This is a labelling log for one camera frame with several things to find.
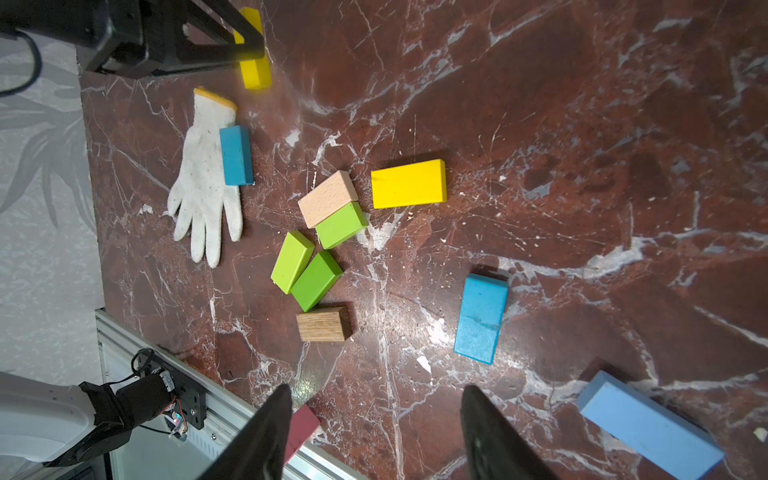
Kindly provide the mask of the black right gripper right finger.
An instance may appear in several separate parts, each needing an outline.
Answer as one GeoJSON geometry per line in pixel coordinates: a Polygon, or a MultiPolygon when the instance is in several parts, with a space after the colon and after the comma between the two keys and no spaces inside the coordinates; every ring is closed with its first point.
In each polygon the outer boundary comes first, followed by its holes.
{"type": "Polygon", "coordinates": [[[464,388],[460,419],[472,479],[557,479],[475,385],[464,388]]]}

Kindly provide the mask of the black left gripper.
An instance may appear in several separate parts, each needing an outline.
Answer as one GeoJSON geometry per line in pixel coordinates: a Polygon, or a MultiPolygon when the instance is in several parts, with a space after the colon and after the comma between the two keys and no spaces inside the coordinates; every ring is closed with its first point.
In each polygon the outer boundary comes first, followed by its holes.
{"type": "Polygon", "coordinates": [[[203,63],[265,56],[262,33],[230,1],[3,1],[1,34],[37,35],[80,49],[81,68],[127,78],[193,72],[203,63]],[[212,40],[187,40],[184,23],[212,40]]]}

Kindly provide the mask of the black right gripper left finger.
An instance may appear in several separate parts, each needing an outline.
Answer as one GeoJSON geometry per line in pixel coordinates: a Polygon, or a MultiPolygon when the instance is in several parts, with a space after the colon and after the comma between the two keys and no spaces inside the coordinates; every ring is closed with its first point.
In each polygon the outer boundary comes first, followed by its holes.
{"type": "Polygon", "coordinates": [[[292,414],[281,384],[199,479],[281,479],[292,414]]]}

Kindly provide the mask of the light wood block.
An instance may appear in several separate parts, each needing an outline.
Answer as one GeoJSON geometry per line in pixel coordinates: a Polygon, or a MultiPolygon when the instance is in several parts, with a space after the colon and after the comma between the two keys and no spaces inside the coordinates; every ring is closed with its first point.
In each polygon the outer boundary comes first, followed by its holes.
{"type": "Polygon", "coordinates": [[[322,221],[351,202],[358,195],[347,171],[336,171],[298,201],[306,227],[315,228],[322,221]]]}

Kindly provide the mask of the large yellow block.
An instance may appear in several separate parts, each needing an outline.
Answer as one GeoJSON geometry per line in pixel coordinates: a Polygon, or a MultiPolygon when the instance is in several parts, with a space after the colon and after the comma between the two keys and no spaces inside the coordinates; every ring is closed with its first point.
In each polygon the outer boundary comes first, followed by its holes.
{"type": "Polygon", "coordinates": [[[398,208],[447,200],[446,166],[434,159],[371,173],[373,207],[398,208]]]}

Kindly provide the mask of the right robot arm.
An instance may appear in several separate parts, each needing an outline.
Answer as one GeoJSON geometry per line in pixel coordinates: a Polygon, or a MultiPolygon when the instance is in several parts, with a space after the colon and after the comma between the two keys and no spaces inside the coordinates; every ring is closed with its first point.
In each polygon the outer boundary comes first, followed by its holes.
{"type": "MultiPolygon", "coordinates": [[[[1,375],[1,453],[46,467],[76,465],[126,444],[135,428],[180,403],[178,377],[144,368],[112,383],[54,385],[1,375]]],[[[205,479],[279,479],[293,419],[292,392],[279,385],[203,473],[205,479]]],[[[554,472],[475,385],[460,419],[474,479],[552,479],[554,472]]]]}

